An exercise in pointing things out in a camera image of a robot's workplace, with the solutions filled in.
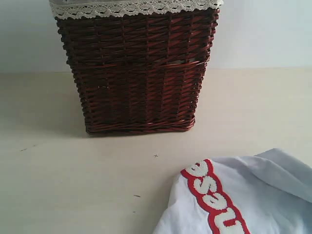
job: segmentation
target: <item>lace trim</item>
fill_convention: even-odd
[[[54,17],[59,19],[80,19],[82,17],[123,17],[124,15],[150,15],[152,13],[178,13],[219,8],[223,0],[126,0],[110,2],[89,2],[80,4],[55,4],[50,2]]]

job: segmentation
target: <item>white table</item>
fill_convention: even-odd
[[[191,131],[101,138],[71,74],[0,80],[1,234],[149,234],[198,160],[275,147],[312,166],[311,68],[209,70]]]

